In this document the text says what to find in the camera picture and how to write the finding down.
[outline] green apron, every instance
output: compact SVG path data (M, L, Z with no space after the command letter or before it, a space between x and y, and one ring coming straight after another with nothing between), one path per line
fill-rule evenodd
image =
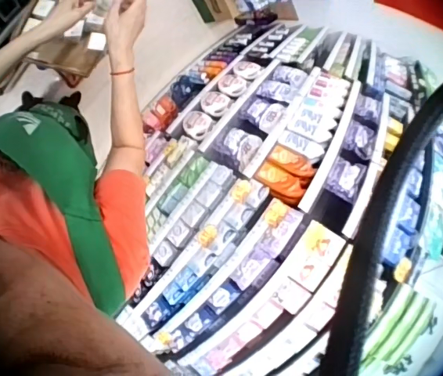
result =
M0 151L61 211L92 300L112 315L124 303L124 284L94 199L95 155L76 118L76 110L58 103L1 116Z

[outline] shirt sleeve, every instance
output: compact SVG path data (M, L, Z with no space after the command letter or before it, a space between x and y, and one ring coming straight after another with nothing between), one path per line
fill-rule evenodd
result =
M121 271L126 298L129 298L145 275L150 261L145 182L129 171L108 171L96 182L95 200Z

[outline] product shelf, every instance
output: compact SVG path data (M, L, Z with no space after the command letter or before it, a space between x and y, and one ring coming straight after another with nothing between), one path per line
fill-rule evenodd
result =
M337 159L340 153L342 142L344 141L345 133L347 132L348 125L352 114L354 113L355 102L361 90L361 83L356 81L352 84L350 94L345 105L343 116L338 123L338 128L334 134L333 140L331 141L330 147L326 151L324 158L322 159L321 165L319 166L317 172L315 173L314 179L307 188L305 195L301 199L298 208L305 213L309 213L321 192L328 174L333 167L334 161Z

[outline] orange shirt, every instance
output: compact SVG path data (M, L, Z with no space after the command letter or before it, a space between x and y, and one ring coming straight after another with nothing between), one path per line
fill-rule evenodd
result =
M95 184L95 201L129 298L149 266L145 183L125 170L107 172ZM16 246L37 250L91 299L61 212L35 181L1 158L0 237Z

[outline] white box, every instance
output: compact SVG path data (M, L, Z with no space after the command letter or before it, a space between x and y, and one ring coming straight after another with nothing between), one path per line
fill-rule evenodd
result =
M33 29L34 27L38 26L41 22L42 21L36 20L35 18L29 18L25 23L25 26L23 26L21 34L26 33L27 31Z
M89 35L88 49L94 49L96 51L103 51L106 45L105 34L91 33Z
M56 3L53 0L39 0L34 10L32 11L32 16L43 20L46 18L55 7Z
M73 27L65 31L65 33L63 33L63 36L65 38L79 40L82 37L83 29L84 29L84 21L80 20Z

